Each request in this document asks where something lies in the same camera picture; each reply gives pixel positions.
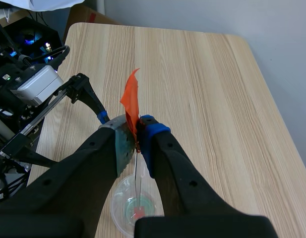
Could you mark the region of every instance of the clear plastic cup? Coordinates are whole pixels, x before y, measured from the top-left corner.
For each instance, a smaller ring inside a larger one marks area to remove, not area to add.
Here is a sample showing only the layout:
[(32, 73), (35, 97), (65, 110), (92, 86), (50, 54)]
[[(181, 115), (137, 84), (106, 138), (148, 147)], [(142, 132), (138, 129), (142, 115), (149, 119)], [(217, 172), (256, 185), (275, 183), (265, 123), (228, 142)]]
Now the clear plastic cup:
[(142, 182), (140, 196), (140, 213), (137, 209), (135, 194), (135, 174), (124, 178), (114, 191), (110, 210), (116, 227), (127, 237), (134, 236), (137, 219), (142, 216), (163, 216), (164, 210), (160, 194), (154, 179), (149, 176), (145, 161), (142, 160)]

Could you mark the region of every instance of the blue led light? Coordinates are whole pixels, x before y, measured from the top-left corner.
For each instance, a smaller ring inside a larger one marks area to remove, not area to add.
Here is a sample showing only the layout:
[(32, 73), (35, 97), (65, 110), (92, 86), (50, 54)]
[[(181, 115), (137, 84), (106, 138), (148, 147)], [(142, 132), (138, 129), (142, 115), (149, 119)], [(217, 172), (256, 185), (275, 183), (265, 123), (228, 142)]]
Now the blue led light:
[(27, 44), (27, 45), (31, 45), (31, 44), (33, 44), (35, 42), (35, 40), (25, 40), (25, 44)]
[(13, 51), (12, 53), (9, 54), (10, 56), (14, 57), (15, 55), (17, 55), (16, 51)]

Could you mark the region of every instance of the black robotic mount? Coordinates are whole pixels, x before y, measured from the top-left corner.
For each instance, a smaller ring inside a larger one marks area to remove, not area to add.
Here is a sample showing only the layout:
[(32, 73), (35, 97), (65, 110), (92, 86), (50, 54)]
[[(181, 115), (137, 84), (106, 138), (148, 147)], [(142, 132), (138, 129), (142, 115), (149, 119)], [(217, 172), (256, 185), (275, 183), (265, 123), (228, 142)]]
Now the black robotic mount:
[[(0, 203), (0, 238), (93, 238), (108, 193), (135, 149), (125, 116), (108, 118), (87, 76), (73, 76), (54, 95), (0, 150), (1, 156), (50, 167)], [(57, 163), (30, 151), (26, 135), (65, 96), (72, 103), (80, 100), (89, 106), (103, 125)], [(241, 213), (211, 188), (168, 127), (152, 116), (142, 116), (137, 139), (150, 176), (156, 180), (165, 216), (139, 219), (134, 237), (277, 237), (266, 217)]]

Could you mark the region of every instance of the wooden table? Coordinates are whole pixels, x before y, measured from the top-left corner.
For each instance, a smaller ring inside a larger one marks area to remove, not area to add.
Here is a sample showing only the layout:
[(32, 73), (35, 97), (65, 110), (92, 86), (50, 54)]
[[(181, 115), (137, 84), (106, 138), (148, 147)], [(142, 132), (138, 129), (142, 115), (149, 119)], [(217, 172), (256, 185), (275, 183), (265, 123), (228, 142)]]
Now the wooden table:
[[(74, 24), (58, 73), (90, 77), (109, 117), (135, 68), (140, 114), (172, 129), (199, 172), (233, 207), (262, 214), (280, 237), (306, 237), (306, 169), (245, 40), (178, 30)], [(67, 98), (46, 117), (37, 152), (56, 161), (100, 125)], [(33, 166), (32, 182), (46, 169)], [(117, 183), (130, 174), (128, 167)], [(99, 238), (123, 237), (105, 203)]]

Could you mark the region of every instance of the orange plastic sheet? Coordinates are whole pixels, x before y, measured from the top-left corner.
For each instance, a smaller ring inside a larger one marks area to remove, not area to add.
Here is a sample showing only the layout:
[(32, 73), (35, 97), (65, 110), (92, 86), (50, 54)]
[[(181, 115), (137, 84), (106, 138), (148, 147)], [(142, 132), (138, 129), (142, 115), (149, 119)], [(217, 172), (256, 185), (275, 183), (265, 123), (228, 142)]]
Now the orange plastic sheet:
[(132, 72), (132, 74), (129, 76), (124, 94), (120, 100), (120, 102), (124, 105), (125, 107), (125, 114), (126, 114), (126, 121), (128, 124), (128, 127), (130, 131), (132, 132), (135, 141), (136, 140), (136, 123), (139, 120), (138, 114), (138, 98), (137, 98), (137, 90), (138, 90), (138, 82), (135, 77), (135, 73), (139, 70), (136, 69)]

